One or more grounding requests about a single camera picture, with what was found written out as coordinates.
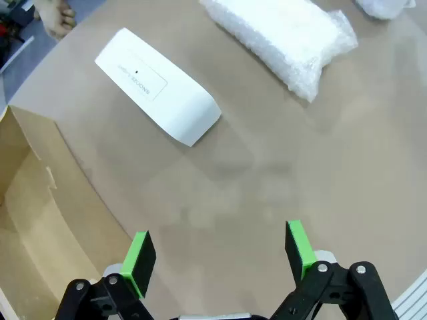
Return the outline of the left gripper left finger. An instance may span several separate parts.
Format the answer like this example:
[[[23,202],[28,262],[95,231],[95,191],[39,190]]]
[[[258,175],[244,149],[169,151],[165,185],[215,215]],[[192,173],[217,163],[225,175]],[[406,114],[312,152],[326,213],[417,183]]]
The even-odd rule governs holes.
[[[135,234],[118,273],[91,284],[72,280],[59,304],[56,319],[152,319],[141,302],[153,273],[156,253],[148,231]]]

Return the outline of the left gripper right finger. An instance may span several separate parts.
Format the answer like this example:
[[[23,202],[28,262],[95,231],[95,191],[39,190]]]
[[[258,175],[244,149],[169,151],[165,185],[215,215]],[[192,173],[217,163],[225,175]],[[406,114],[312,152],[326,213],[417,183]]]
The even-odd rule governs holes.
[[[343,268],[316,257],[300,220],[286,222],[285,250],[296,288],[272,319],[314,319],[323,305],[337,305],[346,319],[396,319],[375,266]]]

